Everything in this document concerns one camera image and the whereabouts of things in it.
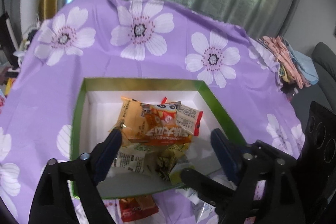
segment purple tablecloth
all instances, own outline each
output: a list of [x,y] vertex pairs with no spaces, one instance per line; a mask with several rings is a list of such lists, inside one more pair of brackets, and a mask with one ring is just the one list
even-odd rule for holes
[[[248,143],[260,139],[297,158],[304,138],[279,91],[276,65],[241,27],[177,4],[74,0],[35,35],[0,115],[0,196],[20,224],[28,222],[46,162],[69,159],[84,77],[204,80]],[[170,190],[154,199],[160,212],[144,223],[195,223],[191,202],[181,194]],[[115,201],[105,204],[121,223]],[[201,223],[215,219],[212,213]]]

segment box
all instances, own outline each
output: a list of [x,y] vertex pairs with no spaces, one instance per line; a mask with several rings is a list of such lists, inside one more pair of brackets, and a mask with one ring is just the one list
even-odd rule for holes
[[[71,160],[75,160],[81,153],[91,152],[97,143],[105,140],[108,131],[117,122],[122,107],[121,96],[153,104],[159,104],[167,97],[203,110],[199,137],[193,136],[186,155],[195,169],[204,175],[221,168],[210,144],[213,129],[220,128],[230,140],[245,144],[236,125],[203,81],[85,78],[73,115]],[[121,168],[112,169],[113,176],[108,176],[97,186],[103,199],[147,195],[182,186],[172,186],[156,174],[150,177]]]

